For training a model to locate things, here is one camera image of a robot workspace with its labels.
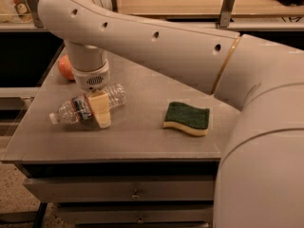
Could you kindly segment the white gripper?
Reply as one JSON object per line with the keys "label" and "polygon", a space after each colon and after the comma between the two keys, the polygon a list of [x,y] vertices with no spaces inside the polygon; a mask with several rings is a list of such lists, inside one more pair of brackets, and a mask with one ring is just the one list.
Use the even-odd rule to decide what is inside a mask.
{"label": "white gripper", "polygon": [[[72,72],[76,84],[84,91],[103,89],[110,80],[108,61],[105,61],[102,67],[93,71],[84,72],[73,68]],[[108,94],[104,91],[98,91],[89,94],[87,98],[99,127],[101,129],[110,127],[111,116]]]}

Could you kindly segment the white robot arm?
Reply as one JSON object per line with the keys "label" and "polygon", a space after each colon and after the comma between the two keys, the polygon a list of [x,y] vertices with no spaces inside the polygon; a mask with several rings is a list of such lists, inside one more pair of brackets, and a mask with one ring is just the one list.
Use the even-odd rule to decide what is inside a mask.
{"label": "white robot arm", "polygon": [[110,0],[40,0],[80,88],[109,77],[104,50],[239,110],[218,169],[215,228],[304,228],[304,52],[236,32],[119,14]]}

